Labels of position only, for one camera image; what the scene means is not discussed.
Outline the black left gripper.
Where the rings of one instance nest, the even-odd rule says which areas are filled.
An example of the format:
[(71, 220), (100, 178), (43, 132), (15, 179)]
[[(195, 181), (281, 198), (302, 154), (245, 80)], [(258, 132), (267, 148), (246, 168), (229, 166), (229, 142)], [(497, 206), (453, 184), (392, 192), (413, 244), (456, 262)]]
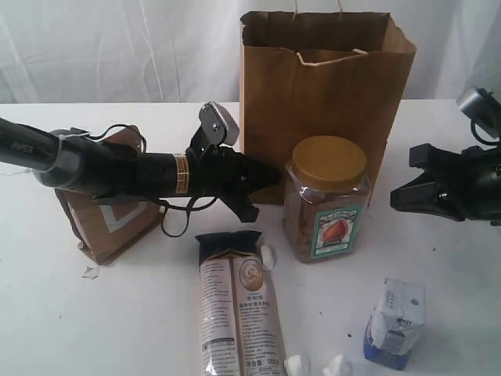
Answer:
[(256, 222), (259, 209), (250, 194), (276, 186), (278, 168), (236, 152), (232, 147), (211, 143), (198, 128), (186, 149), (189, 163), (188, 192), (196, 197), (226, 199), (226, 206), (241, 222)]

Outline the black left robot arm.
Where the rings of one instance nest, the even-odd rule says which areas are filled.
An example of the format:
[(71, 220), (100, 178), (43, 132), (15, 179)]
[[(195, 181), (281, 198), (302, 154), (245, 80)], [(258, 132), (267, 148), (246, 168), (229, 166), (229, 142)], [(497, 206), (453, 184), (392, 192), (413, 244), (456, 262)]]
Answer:
[(251, 194), (274, 186), (280, 172), (236, 152), (234, 121), (203, 119), (181, 155), (143, 153), (136, 148), (72, 128), (45, 132), (1, 121), (1, 160), (29, 168), (44, 186), (89, 195), (97, 204), (150, 201), (171, 209), (168, 199), (187, 197), (187, 214), (196, 201), (222, 201), (241, 222), (255, 222), (259, 210)]

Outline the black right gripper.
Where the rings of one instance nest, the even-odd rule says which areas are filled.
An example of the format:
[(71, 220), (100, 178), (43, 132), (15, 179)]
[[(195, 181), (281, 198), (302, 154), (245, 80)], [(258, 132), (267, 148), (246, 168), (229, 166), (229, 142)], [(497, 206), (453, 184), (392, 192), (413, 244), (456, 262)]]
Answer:
[[(429, 143), (409, 149), (409, 166), (424, 173), (390, 193), (398, 212), (500, 226), (500, 149), (472, 146), (457, 154)], [(434, 176), (444, 174), (442, 185)]]

